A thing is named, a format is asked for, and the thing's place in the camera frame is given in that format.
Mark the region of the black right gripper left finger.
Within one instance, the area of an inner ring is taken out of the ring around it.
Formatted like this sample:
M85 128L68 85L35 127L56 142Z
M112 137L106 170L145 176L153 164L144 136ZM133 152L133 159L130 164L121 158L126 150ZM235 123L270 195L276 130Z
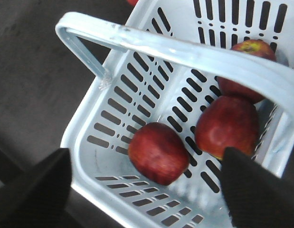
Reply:
M0 188L0 228L55 228L70 185L70 152L59 148Z

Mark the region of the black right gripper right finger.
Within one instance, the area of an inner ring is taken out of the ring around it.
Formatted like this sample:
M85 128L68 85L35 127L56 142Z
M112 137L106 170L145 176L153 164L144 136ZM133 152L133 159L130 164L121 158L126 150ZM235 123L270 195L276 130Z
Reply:
M294 228L294 185L228 147L221 189L237 228Z

